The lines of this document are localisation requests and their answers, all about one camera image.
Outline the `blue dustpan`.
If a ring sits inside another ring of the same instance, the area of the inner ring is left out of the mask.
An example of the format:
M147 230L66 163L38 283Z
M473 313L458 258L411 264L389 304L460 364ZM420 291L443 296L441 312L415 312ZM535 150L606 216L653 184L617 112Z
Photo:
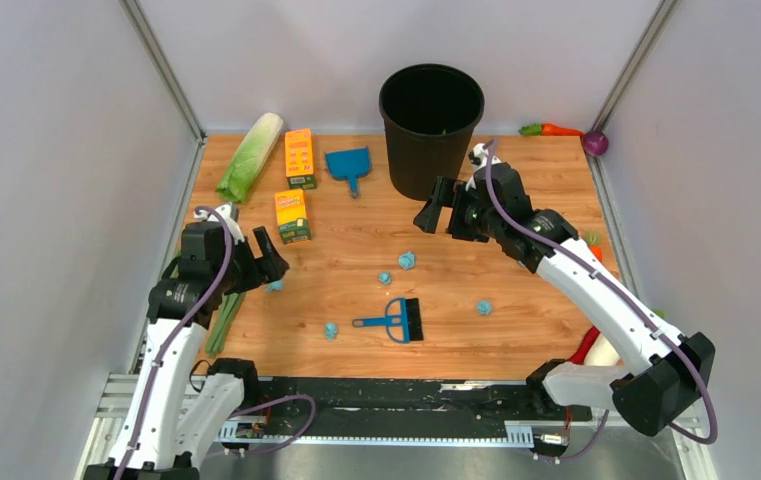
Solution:
M327 152L325 161L332 178L348 184L352 199L360 197L358 180L367 176L372 169L368 147Z

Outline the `blue hand brush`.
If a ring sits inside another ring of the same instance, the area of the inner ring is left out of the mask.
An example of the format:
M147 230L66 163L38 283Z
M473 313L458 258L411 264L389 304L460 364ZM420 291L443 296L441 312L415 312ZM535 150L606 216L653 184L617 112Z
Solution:
M354 328L383 327L389 339L399 344L425 340L418 298L398 297L390 300L380 317L358 318Z

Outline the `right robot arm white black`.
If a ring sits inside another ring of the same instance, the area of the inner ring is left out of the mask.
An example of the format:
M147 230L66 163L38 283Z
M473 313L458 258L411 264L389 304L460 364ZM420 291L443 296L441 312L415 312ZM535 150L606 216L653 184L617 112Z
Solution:
M505 255L570 299L619 357L610 366L561 359L543 364L527 379L529 410L544 419L565 406L615 410L636 431L654 436L702 400L709 432L700 441L715 442L718 424L707 391L714 344L702 333L685 336L642 304L562 215L533 208L515 169L483 165L472 179L468 185L437 178L415 226L435 232L442 209L450 208L448 234L471 242L495 240Z

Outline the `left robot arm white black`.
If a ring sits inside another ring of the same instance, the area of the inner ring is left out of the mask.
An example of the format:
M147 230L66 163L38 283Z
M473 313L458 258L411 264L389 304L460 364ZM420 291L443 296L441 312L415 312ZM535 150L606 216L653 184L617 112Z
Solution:
M177 275L162 277L149 293L145 356L131 406L107 460L87 466L85 478L197 479L230 414L258 408L256 366L236 358L216 360L193 404L183 405L223 294L259 288L289 269L265 227L253 235L258 255L231 219L210 216L185 227Z

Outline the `yellow green sponge box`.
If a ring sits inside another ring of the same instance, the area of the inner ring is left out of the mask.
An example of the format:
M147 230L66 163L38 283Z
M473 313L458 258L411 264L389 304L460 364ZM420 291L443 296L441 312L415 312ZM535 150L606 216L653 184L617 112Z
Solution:
M277 230L284 245L312 239L306 195L302 189L277 192L274 204Z

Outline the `green long beans bundle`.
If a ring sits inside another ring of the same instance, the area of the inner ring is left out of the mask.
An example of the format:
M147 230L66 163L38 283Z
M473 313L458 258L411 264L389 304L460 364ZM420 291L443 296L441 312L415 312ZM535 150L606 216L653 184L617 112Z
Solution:
M165 267L165 269L163 270L160 276L160 280L158 284L161 283L162 280L173 278L173 274L175 270L177 269L177 264L179 262L179 259L180 259L180 256L178 253L169 261L169 263L167 264L167 266ZM244 293L230 294L230 295L225 295L223 297L223 302L222 302L221 308L219 309L218 319L215 322L213 331L209 335L208 340L206 341L206 344L204 347L204 351L209 359L215 359L223 352L224 346L226 344L227 335L229 333L229 329L232 326L232 322L244 298L245 298ZM159 351L162 345L164 345L164 339L163 339L162 341L158 343L159 347L156 347L157 345L156 340L153 339L153 337L150 336L149 334L148 334L148 340L150 340L154 344L154 347L151 350L157 349L156 351Z

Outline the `blue paper scrap upper centre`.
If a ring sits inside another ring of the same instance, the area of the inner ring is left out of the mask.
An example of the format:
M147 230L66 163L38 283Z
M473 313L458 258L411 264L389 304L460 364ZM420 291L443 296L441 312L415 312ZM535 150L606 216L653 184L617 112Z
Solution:
M407 251L398 257L398 265L402 270L411 270L416 265L416 255Z

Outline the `blue paper scrap lower left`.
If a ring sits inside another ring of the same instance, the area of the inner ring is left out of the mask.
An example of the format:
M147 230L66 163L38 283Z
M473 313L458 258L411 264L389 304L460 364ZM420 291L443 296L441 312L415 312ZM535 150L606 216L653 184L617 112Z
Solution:
M326 340L333 341L337 338L338 334L339 334L339 328L335 323L328 322L325 324L324 336Z

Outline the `black plastic trash bin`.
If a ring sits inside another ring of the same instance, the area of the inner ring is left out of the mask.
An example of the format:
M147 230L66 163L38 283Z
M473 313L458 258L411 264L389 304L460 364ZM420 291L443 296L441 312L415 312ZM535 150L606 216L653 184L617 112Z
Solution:
M457 178L484 109L480 85L457 68L424 63L388 77L379 112L394 188L424 201L437 178Z

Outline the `orange carton box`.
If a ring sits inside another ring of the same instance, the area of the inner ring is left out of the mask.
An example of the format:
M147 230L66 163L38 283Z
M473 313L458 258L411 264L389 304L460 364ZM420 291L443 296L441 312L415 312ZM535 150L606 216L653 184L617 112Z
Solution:
M285 173L290 189L317 188L312 138L309 128L291 130L284 136Z

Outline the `blue paper scrap right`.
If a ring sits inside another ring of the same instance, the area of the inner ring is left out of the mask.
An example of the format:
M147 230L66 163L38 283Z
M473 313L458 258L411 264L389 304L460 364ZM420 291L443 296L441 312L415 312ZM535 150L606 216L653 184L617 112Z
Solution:
M476 304L476 311L479 315L488 316L493 312L493 306L490 301L481 300Z

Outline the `napa cabbage toy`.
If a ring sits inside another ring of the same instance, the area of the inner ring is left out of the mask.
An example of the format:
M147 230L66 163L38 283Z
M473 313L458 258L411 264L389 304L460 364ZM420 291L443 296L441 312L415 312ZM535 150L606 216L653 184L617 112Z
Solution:
M246 201L283 127L282 117L272 112L265 113L256 120L233 153L222 179L216 186L216 192L225 202Z

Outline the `carrot toy back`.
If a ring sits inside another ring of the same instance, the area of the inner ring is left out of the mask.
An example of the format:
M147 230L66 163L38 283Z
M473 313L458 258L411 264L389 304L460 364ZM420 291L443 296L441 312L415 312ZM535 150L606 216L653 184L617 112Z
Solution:
M553 123L532 123L521 127L519 134L525 137L533 136L567 136L582 137L584 132L573 128L562 127Z

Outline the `carrot toy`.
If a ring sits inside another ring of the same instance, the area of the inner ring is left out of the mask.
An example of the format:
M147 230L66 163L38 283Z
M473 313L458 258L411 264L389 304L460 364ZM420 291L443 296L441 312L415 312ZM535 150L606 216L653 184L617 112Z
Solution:
M597 231L588 230L583 234L583 239L586 242L589 250L598 262L603 261L603 250L601 248L601 236Z
M519 134L525 137L533 136L567 136L582 137L584 132L573 128L562 127L553 123L532 123L521 127Z

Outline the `carrot toy right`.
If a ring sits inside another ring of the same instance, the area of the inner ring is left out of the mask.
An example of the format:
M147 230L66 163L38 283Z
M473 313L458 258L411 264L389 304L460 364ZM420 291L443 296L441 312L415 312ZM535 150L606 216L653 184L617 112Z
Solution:
M597 231L588 230L583 234L583 239L586 242L589 250L598 262L603 261L603 250L601 248L601 236Z

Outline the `purple onion toy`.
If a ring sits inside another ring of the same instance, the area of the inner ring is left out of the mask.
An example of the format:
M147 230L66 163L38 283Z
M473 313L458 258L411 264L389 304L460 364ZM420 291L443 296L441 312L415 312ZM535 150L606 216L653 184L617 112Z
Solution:
M600 157L609 149L609 139L601 131L589 131L581 137L581 146L588 155Z

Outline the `red chili pepper toy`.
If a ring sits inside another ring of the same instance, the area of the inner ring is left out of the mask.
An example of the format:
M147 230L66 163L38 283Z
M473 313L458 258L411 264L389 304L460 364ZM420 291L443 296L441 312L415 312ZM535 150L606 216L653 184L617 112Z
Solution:
M575 352L567 359L567 362L582 365L599 335L600 332L596 327L590 327L584 334Z

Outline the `white radish toy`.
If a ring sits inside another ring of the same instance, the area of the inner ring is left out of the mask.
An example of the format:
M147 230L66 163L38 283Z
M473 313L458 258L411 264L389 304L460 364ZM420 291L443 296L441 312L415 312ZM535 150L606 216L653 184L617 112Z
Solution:
M602 334L599 334L584 357L583 364L587 366L615 366L619 364L620 360L620 355L612 344Z

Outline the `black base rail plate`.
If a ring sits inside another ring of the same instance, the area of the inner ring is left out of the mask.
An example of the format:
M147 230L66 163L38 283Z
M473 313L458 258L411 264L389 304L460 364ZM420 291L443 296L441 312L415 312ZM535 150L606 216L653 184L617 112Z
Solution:
M587 407L547 403L522 381L264 377L241 409L265 439L498 439L507 424L587 422Z

